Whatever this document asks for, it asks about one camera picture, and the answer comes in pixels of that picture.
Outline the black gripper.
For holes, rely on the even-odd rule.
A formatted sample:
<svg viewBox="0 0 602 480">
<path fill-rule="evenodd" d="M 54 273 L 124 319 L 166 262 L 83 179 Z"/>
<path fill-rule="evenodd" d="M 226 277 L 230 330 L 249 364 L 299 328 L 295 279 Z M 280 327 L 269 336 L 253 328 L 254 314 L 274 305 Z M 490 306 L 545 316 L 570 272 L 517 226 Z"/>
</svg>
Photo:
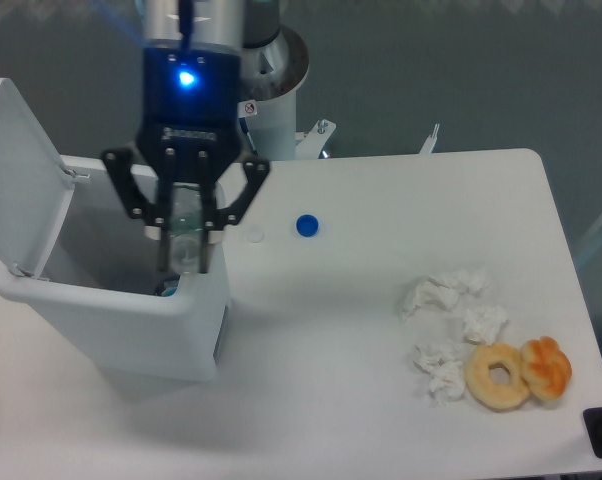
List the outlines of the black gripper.
<svg viewBox="0 0 602 480">
<path fill-rule="evenodd" d="M 143 50 L 142 121 L 136 146 L 158 179 L 155 201 L 141 192 L 133 174 L 133 150 L 102 152 L 112 185 L 131 219 L 158 230 L 159 271 L 169 269 L 172 188 L 199 186 L 202 232 L 199 272 L 210 269 L 213 232 L 238 225 L 271 170 L 271 162 L 246 154 L 240 162 L 245 185 L 227 207 L 217 206 L 216 184 L 242 151 L 238 134 L 241 96 L 238 53 L 199 44 L 185 51 L 178 44 L 150 44 Z"/>
</svg>

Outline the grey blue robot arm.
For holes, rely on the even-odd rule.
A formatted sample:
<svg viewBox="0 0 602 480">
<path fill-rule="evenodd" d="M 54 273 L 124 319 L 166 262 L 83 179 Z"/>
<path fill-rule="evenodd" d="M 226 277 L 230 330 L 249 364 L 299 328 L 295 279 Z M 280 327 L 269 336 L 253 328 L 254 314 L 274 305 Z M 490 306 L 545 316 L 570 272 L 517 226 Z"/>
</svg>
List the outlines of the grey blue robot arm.
<svg viewBox="0 0 602 480">
<path fill-rule="evenodd" d="M 206 273 L 270 172 L 239 130 L 242 1 L 148 1 L 142 119 L 101 160 L 129 218 L 159 241 L 158 268 Z"/>
</svg>

